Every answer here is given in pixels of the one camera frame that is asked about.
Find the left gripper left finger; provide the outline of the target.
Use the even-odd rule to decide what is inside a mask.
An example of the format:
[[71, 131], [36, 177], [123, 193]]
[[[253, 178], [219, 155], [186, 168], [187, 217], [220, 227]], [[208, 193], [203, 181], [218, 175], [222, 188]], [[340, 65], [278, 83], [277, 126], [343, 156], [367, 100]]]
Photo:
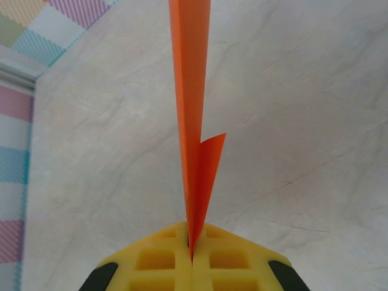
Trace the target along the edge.
[[172, 224], [104, 258], [78, 291], [192, 291], [187, 224]]

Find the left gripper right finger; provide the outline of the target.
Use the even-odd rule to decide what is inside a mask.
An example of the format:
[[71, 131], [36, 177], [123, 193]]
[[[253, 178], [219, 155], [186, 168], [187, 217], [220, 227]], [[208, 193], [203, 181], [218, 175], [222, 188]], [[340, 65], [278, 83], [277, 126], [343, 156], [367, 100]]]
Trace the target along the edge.
[[193, 253], [193, 291], [306, 291], [283, 255], [211, 224]]

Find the orange paper sheet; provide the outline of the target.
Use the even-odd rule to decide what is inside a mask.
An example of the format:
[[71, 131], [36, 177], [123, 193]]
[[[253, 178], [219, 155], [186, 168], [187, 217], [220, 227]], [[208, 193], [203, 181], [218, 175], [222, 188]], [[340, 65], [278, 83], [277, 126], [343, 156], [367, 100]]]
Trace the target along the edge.
[[169, 0], [169, 10], [188, 246], [194, 253], [226, 136], [201, 139], [211, 0]]

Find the aluminium frame post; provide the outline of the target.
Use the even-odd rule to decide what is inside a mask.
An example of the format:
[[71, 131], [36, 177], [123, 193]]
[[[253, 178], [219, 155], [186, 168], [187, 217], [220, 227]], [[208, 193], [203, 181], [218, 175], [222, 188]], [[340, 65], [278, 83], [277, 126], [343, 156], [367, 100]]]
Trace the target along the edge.
[[17, 69], [0, 63], [0, 78], [25, 89], [34, 90], [36, 77], [30, 76]]

